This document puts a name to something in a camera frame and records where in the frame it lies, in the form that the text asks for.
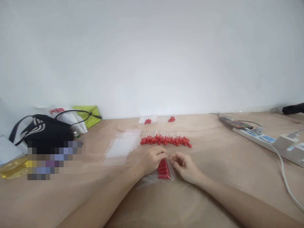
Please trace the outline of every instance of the yellow liquid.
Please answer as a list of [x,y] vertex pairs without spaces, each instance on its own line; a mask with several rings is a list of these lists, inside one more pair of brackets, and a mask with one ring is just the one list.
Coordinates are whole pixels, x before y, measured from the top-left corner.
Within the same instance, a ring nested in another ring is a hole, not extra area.
[[0,177],[3,179],[15,179],[28,173],[28,157],[24,156],[10,161],[0,168]]

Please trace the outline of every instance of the wooden table surface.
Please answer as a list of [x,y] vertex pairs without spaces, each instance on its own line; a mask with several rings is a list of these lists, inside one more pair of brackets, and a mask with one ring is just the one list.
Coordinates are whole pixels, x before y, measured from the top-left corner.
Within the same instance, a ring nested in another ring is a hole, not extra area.
[[[260,123],[264,133],[281,134],[304,129],[300,115],[229,114]],[[137,124],[138,118],[102,120],[82,135],[82,173],[56,175],[51,181],[26,177],[0,181],[1,227],[55,227],[96,189],[135,164],[153,145],[140,145],[124,166],[101,166],[115,133],[131,128],[179,130],[192,148],[168,144],[168,154],[189,154],[211,178],[240,189],[304,223],[304,214],[289,197],[278,156],[232,131],[216,115],[177,116],[174,123]],[[304,134],[299,137],[304,142]],[[304,205],[304,168],[283,159],[294,196]],[[180,177],[138,188],[125,197],[106,227],[242,227],[219,203]]]

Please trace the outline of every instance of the white plastic bag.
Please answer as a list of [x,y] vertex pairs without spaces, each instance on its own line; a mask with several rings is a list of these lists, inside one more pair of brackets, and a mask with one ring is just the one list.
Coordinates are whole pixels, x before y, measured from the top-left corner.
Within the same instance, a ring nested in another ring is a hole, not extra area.
[[[40,113],[47,115],[49,117],[55,118],[60,112],[66,111],[66,110],[73,110],[70,107],[59,107],[56,105],[50,105],[49,107],[42,107],[39,105],[34,105],[36,109],[40,111]],[[83,119],[77,114],[77,112],[67,112],[58,117],[59,121],[65,122],[67,124],[74,124],[78,123],[80,121],[83,121]],[[74,124],[71,126],[71,129],[73,131],[77,131],[79,134],[83,134],[88,132],[86,129],[86,125],[84,122]]]

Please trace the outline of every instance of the stack of plastic bags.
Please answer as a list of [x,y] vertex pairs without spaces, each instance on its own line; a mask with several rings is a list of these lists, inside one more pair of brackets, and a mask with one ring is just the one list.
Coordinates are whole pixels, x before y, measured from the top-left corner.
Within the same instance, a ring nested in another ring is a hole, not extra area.
[[102,166],[124,165],[131,151],[137,149],[140,143],[140,129],[130,129],[116,133],[105,153]]

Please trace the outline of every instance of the hand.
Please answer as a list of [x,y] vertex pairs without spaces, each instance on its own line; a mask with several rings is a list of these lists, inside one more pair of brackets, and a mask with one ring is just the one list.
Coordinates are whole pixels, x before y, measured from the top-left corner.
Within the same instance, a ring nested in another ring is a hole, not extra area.
[[168,155],[163,147],[156,146],[147,150],[138,163],[143,175],[148,175],[156,170],[160,161],[164,158],[168,158]]
[[202,172],[194,164],[189,155],[175,152],[169,157],[169,160],[185,181],[197,185],[203,177]]

